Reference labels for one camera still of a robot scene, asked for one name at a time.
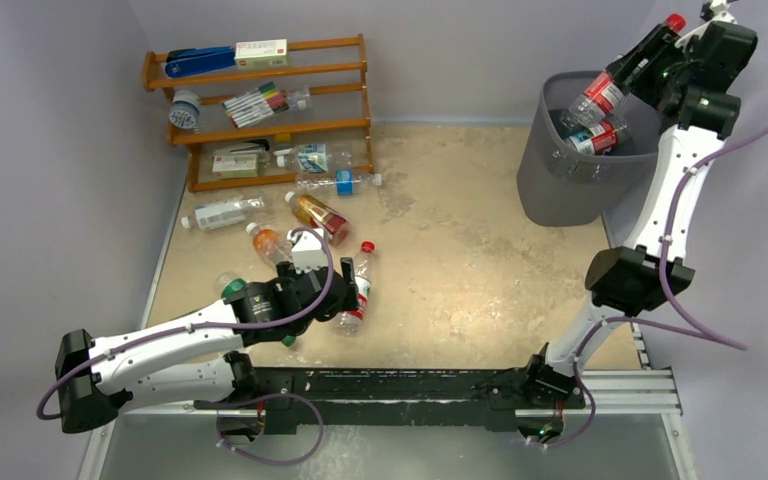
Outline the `green label water bottle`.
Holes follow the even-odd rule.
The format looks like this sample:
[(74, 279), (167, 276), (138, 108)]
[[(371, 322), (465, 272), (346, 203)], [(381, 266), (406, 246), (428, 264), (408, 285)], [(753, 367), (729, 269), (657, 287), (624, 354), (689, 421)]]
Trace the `green label water bottle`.
[(227, 298), (245, 286), (246, 281), (233, 271), (220, 273), (213, 282), (213, 290), (220, 298)]

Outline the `red cap water bottle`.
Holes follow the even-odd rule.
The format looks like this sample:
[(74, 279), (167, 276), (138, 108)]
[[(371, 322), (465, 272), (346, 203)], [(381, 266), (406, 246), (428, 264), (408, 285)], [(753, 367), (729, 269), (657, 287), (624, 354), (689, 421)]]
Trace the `red cap water bottle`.
[(368, 297), (371, 290), (371, 268), (376, 246), (372, 241), (363, 241), (359, 253), (354, 258), (354, 276), (358, 287), (356, 309), (342, 312), (338, 320), (338, 330), (345, 335), (355, 334), (362, 326)]

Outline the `orange juice bottle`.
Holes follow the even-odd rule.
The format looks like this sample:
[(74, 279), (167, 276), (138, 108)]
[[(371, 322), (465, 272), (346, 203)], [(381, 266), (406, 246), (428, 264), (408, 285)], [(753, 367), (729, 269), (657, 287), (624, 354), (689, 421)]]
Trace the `orange juice bottle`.
[(275, 266), (292, 262), (292, 245), (284, 236), (256, 222), (248, 223), (245, 230), (251, 237), (254, 250), (264, 261)]

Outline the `red label tea bottle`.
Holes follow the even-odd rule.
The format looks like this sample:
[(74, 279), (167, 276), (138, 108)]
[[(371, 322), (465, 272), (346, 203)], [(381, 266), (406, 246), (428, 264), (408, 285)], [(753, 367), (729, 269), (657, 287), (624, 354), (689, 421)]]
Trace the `red label tea bottle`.
[(290, 191), (285, 194), (284, 201), (302, 224), (323, 229), (331, 245), (339, 246), (349, 236), (350, 222), (314, 196)]

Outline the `red cap scenic bottle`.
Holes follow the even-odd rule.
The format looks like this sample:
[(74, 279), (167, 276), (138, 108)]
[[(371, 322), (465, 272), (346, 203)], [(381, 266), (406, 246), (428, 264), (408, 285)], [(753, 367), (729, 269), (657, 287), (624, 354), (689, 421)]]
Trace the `red cap scenic bottle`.
[(595, 126), (611, 114), (630, 92), (636, 73), (685, 28), (685, 18), (670, 14), (630, 51), (609, 63), (560, 114), (559, 123), (568, 130)]

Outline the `red scenic label bottle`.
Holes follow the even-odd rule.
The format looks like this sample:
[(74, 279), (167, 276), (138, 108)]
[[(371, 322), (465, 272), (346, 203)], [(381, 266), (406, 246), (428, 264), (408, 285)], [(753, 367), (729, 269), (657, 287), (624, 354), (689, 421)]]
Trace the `red scenic label bottle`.
[(602, 155), (630, 138), (628, 127), (627, 122), (620, 117), (606, 117), (595, 126), (570, 135), (564, 143), (582, 154)]

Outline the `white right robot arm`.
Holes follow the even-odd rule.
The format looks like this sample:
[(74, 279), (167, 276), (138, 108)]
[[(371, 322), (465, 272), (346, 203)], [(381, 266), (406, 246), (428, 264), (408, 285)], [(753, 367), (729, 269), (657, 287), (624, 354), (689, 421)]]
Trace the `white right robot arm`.
[(645, 170), (653, 177), (628, 237), (594, 256), (582, 308), (517, 375), (515, 393), (533, 406), (578, 399), (585, 363), (613, 331), (693, 280), (689, 226), (713, 156), (738, 120), (741, 102), (729, 87), (758, 37), (723, 12), (691, 31), (684, 25), (673, 14), (602, 70), (557, 74), (542, 87), (517, 174), (531, 221), (587, 223)]

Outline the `grey mesh waste bin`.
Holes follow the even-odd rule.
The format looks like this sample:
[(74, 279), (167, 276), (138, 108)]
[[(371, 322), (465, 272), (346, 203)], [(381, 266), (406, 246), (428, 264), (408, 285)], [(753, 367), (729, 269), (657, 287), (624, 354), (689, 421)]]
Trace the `grey mesh waste bin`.
[(634, 96), (622, 100), (619, 116), (629, 139), (606, 155), (578, 153), (564, 142), (558, 116), (596, 78), (595, 71), (549, 77), (541, 87), (522, 160), (517, 189), (527, 218), (545, 227), (588, 224), (651, 176), (664, 117)]

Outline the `clear bottle white label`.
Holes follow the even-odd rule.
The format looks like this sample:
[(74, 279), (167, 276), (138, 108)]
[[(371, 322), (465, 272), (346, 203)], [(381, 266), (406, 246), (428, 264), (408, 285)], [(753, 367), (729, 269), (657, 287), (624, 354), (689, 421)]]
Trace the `clear bottle white label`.
[(236, 196), (200, 205), (183, 216), (180, 224), (186, 230), (209, 231), (250, 221), (265, 211), (266, 202), (262, 197)]

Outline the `blue white label bottle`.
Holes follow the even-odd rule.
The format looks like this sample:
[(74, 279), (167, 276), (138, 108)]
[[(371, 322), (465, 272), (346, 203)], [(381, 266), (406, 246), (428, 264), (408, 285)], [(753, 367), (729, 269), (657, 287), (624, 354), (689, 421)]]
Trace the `blue white label bottle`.
[(355, 156), (349, 143), (307, 143), (274, 151), (276, 165), (299, 173), (334, 173), (353, 168)]

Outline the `pack of coloured markers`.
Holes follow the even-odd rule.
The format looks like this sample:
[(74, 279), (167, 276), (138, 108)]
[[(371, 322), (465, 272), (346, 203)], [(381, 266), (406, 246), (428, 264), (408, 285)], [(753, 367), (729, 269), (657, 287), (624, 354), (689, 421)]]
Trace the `pack of coloured markers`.
[(273, 82), (229, 98), (221, 103), (226, 116), (236, 128), (256, 124), (289, 109), (286, 93)]

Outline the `white red box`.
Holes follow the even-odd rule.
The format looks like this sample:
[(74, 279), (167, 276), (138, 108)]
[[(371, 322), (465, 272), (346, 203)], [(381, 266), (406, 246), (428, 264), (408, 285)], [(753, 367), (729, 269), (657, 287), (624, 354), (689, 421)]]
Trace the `white red box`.
[(239, 70), (259, 70), (285, 67), (288, 62), (288, 41), (273, 39), (237, 42), (234, 64)]

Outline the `blue stapler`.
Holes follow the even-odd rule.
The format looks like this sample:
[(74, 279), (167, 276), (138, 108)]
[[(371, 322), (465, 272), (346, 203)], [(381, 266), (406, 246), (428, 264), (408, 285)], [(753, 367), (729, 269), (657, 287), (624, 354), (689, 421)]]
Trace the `blue stapler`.
[(222, 70), (235, 64), (232, 46), (190, 48), (170, 51), (164, 66), (170, 78), (183, 78)]

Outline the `wooden shelf rack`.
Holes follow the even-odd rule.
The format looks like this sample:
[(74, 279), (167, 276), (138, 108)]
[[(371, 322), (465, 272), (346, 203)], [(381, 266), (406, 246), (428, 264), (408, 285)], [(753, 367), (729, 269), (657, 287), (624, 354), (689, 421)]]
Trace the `wooden shelf rack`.
[[(367, 91), (368, 60), (366, 42), (362, 34), (354, 37), (322, 40), (294, 41), (288, 43), (288, 66), (259, 70), (239, 70), (235, 67), (183, 78), (170, 78), (164, 72), (167, 53), (149, 51), (145, 55), (141, 71), (143, 88), (148, 92), (160, 90), (167, 103), (171, 104), (177, 90), (192, 90), (194, 87), (227, 87), (225, 95), (203, 96), (198, 125), (193, 130), (183, 130), (170, 122), (166, 127), (166, 138), (172, 146), (183, 146), (188, 153), (186, 187), (193, 193), (264, 186), (288, 183), (294, 180), (289, 173), (258, 175), (253, 178), (231, 178), (202, 181), (200, 165), (206, 148), (213, 144), (250, 141), (253, 139), (274, 140), (280, 135), (296, 138), (303, 134), (358, 130), (364, 134), (366, 162), (361, 170), (373, 173), (375, 159), (371, 139), (371, 108)], [(292, 109), (293, 101), (289, 82), (307, 76), (346, 74), (354, 72), (357, 79), (342, 84), (302, 86), (301, 93), (310, 96), (352, 94), (358, 97), (359, 112), (351, 116), (334, 119), (304, 120)], [(226, 116), (221, 103), (260, 85), (273, 82), (286, 93), (289, 109), (274, 114), (256, 124), (236, 128)]]

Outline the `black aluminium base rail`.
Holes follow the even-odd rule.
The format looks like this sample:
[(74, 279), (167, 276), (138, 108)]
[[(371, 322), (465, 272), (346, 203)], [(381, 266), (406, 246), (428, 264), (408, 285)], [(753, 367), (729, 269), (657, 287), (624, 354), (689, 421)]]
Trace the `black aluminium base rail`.
[(524, 369), (387, 370), (262, 367), (255, 391), (219, 402), (182, 400), (127, 412), (263, 417), (269, 434), (301, 425), (476, 426), (552, 435), (568, 416), (671, 414), (681, 410), (664, 370), (590, 371), (583, 385), (549, 388)]

